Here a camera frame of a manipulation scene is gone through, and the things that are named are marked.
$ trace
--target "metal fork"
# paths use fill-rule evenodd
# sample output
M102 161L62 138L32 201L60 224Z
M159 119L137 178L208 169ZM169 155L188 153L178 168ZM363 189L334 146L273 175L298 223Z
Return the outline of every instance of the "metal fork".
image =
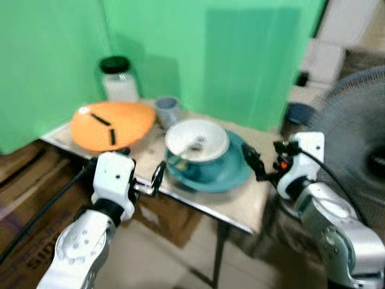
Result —
M194 152L201 151L205 141L206 141L206 138L204 136L198 135L193 143L186 146L185 149L182 150L179 154L169 158L168 162L172 165L177 165L181 161L182 155L184 155L186 152L188 152L188 151L194 151Z

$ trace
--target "green backdrop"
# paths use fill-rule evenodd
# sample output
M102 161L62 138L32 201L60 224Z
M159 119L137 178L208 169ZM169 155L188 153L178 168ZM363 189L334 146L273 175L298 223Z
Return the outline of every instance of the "green backdrop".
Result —
M97 61L111 43L99 1L3 0L0 37L0 153L105 98Z
M109 0L116 53L147 98L262 130L280 125L324 0Z
M98 60L127 56L141 95L279 126L324 0L4 0L0 152L105 99Z

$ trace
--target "teal saucer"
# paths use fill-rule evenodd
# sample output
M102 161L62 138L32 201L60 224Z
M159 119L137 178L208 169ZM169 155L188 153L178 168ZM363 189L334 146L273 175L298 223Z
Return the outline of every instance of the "teal saucer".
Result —
M167 164L168 172L183 185L197 191L221 193L240 186L251 173L242 153L244 140L231 131L227 131L227 135L230 146L218 159L209 163L189 163L184 171Z

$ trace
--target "black wire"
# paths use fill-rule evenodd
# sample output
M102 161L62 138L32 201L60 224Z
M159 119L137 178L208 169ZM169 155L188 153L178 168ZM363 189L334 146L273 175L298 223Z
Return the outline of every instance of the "black wire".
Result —
M91 160L73 179L71 179L48 203L37 212L33 218L20 230L12 239L11 243L4 249L0 256L0 264L12 253L16 245L26 236L26 234L34 227L36 222L44 215L44 213L62 196L64 195L80 178L82 178L92 167L96 165L95 160Z
M330 177L334 180L334 182L336 182L336 184L340 187L340 189L345 193L345 196L346 198L349 200L350 204L353 206L353 208L355 209L355 211L357 212L357 214L359 215L359 218L361 220L361 222L365 225L365 226L369 226L368 225L368 220L366 219L366 217L363 215L362 211L360 210L360 208L358 207L357 203L355 202L355 200L353 200L353 198L349 195L348 193L348 190L342 185L342 183L338 180L337 176L331 171L331 169L325 165L322 161L318 160L316 157L314 157L312 154L304 151L303 149L299 148L299 151L308 156L309 158L311 158L313 161L315 161L317 164L319 164L320 167L322 167L322 169L328 173L328 175L330 175Z

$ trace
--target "gray cup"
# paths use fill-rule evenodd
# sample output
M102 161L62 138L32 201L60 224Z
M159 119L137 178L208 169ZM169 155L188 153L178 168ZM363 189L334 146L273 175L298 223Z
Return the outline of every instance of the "gray cup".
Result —
M165 130L179 120L179 103L175 98L165 96L155 102L155 112Z

